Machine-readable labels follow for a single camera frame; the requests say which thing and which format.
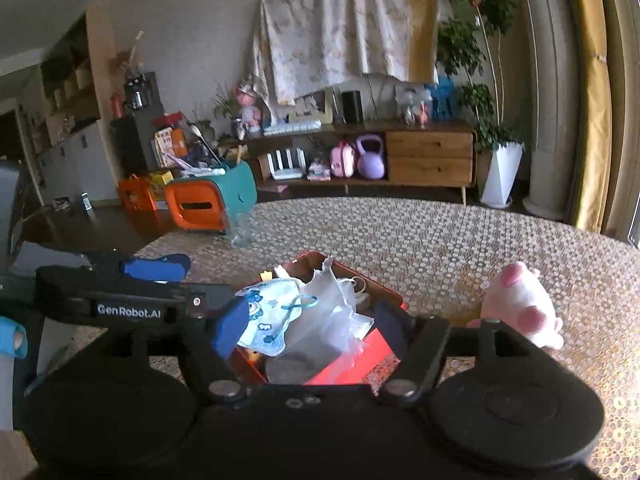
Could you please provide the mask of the orange teal tissue organizer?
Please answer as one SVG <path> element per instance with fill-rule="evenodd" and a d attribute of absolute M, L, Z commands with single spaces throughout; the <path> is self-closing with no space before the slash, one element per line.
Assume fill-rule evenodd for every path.
<path fill-rule="evenodd" d="M 257 188 L 250 165 L 241 160 L 224 170 L 175 179 L 165 186 L 165 202 L 178 228 L 224 232 L 230 220 L 253 209 Z"/>

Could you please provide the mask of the white keyboard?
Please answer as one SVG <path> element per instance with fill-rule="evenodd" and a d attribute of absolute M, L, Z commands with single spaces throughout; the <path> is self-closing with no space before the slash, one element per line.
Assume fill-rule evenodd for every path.
<path fill-rule="evenodd" d="M 322 128 L 320 120 L 305 120 L 304 122 L 282 122 L 264 129 L 264 136 L 280 136 L 281 134 L 318 131 Z"/>

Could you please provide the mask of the clear drinking glass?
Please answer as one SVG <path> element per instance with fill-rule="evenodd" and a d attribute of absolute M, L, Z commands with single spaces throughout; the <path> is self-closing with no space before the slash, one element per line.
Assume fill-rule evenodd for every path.
<path fill-rule="evenodd" d="M 228 237 L 233 248 L 247 248 L 253 243 L 251 212 L 238 212 L 229 218 Z"/>

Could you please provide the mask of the blue patterned face mask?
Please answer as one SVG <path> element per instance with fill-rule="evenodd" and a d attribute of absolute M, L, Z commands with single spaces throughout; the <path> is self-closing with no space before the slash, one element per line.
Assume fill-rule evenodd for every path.
<path fill-rule="evenodd" d="M 305 294 L 303 286 L 297 278 L 275 278 L 236 292 L 248 303 L 248 323 L 238 345 L 270 358 L 281 354 L 288 326 L 319 302 L 317 296 Z"/>

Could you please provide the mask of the yellow curtain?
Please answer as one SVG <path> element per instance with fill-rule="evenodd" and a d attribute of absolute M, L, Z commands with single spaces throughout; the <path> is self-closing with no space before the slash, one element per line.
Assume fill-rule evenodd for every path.
<path fill-rule="evenodd" d="M 584 100 L 582 144 L 576 188 L 574 225 L 602 228 L 612 167 L 612 96 L 608 73 L 608 32 L 603 0 L 577 0 Z"/>

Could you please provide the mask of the blue toy on sideboard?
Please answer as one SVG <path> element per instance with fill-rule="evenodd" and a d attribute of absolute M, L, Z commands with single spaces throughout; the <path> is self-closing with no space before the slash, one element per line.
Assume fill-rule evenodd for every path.
<path fill-rule="evenodd" d="M 429 84 L 432 97 L 432 119 L 434 122 L 450 122 L 458 118 L 458 99 L 454 81 L 445 76 L 438 84 Z"/>

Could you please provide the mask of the wooden drawer sideboard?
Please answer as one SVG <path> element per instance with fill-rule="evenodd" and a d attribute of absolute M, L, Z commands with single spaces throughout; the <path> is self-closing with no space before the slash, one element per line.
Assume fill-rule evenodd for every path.
<path fill-rule="evenodd" d="M 333 148 L 342 141 L 350 143 L 372 133 L 382 139 L 385 174 L 370 180 L 360 174 L 353 177 L 311 181 L 303 177 L 277 181 L 270 176 L 267 154 L 279 148 Z M 261 191 L 280 193 L 288 186 L 338 186 L 349 190 L 354 186 L 418 186 L 419 188 L 458 188 L 461 195 L 476 185 L 474 133 L 465 122 L 431 122 L 424 127 L 391 122 L 365 122 L 359 125 L 324 126 L 318 131 L 258 136 L 243 142 L 227 139 L 220 144 L 229 154 L 242 150 L 250 163 L 256 185 Z"/>

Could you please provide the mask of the white picture frame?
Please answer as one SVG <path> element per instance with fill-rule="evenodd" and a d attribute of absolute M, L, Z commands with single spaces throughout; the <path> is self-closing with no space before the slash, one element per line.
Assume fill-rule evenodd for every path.
<path fill-rule="evenodd" d="M 333 91 L 322 89 L 299 96 L 288 113 L 288 122 L 320 122 L 329 125 L 333 122 Z"/>

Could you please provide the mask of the pink doll figurine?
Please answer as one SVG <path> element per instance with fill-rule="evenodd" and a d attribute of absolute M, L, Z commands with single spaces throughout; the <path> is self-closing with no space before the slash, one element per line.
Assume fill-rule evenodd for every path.
<path fill-rule="evenodd" d="M 257 106 L 258 95 L 251 84 L 241 82 L 234 90 L 240 107 L 240 118 L 244 129 L 250 134 L 262 132 L 262 112 Z"/>

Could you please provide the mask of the beige standing air conditioner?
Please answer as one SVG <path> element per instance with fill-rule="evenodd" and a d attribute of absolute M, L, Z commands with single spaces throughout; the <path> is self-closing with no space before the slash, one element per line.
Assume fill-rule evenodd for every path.
<path fill-rule="evenodd" d="M 523 0 L 532 63 L 533 133 L 527 211 L 562 221 L 579 127 L 580 73 L 570 0 Z"/>

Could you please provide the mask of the floral cloth on wall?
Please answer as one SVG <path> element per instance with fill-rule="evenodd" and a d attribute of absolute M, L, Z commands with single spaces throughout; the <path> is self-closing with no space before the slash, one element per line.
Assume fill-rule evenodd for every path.
<path fill-rule="evenodd" d="M 440 0 L 259 0 L 247 76 L 270 113 L 366 75 L 434 79 Z"/>

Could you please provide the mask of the black cylinder speaker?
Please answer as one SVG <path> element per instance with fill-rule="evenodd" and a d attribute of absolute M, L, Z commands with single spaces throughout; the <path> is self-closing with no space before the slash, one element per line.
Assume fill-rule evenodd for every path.
<path fill-rule="evenodd" d="M 349 125 L 363 123 L 363 110 L 361 93 L 358 90 L 349 90 L 341 93 L 344 122 Z"/>

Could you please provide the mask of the yellow orange carton box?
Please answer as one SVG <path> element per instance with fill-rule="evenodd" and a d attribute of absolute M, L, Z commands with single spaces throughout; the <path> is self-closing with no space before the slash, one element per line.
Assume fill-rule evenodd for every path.
<path fill-rule="evenodd" d="M 137 177 L 135 174 L 122 179 L 117 185 L 117 195 L 122 206 L 128 211 L 156 211 L 157 204 L 150 189 L 147 177 Z"/>

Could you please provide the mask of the white pink plush toy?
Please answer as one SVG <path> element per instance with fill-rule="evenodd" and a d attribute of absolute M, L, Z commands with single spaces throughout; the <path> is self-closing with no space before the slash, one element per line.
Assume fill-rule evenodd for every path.
<path fill-rule="evenodd" d="M 539 281 L 538 269 L 518 261 L 505 266 L 491 281 L 480 304 L 480 317 L 468 323 L 479 328 L 481 320 L 498 320 L 525 336 L 538 348 L 561 350 L 562 318 Z"/>

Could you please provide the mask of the purple kettlebell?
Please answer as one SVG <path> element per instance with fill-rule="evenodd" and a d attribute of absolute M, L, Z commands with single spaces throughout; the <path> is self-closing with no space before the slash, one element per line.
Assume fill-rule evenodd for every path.
<path fill-rule="evenodd" d="M 384 141 L 374 133 L 358 136 L 355 141 L 358 152 L 357 169 L 361 177 L 368 180 L 382 180 L 385 176 Z M 367 150 L 364 144 L 374 143 L 376 149 Z"/>

